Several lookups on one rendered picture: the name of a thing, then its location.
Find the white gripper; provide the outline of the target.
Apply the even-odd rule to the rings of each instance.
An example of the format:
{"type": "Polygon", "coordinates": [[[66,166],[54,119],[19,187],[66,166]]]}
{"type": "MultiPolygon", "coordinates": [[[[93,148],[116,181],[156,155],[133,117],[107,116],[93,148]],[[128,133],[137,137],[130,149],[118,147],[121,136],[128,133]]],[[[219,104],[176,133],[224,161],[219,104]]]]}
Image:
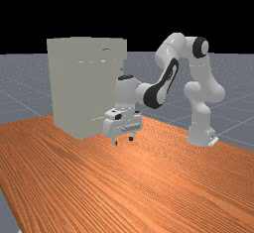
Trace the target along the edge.
{"type": "Polygon", "coordinates": [[[129,141],[134,141],[137,131],[143,128],[142,112],[135,108],[112,108],[104,113],[103,135],[113,140],[113,146],[118,145],[115,139],[123,134],[129,135],[129,141]]]}

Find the pale cabinet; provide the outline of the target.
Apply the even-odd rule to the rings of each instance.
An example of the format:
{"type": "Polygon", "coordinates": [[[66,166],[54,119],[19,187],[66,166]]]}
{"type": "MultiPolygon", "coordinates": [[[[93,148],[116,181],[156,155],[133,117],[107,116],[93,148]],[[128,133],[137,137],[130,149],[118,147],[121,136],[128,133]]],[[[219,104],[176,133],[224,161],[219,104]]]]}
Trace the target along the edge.
{"type": "Polygon", "coordinates": [[[114,87],[124,74],[127,41],[71,37],[48,39],[54,124],[76,139],[102,132],[114,106],[114,87]]]}

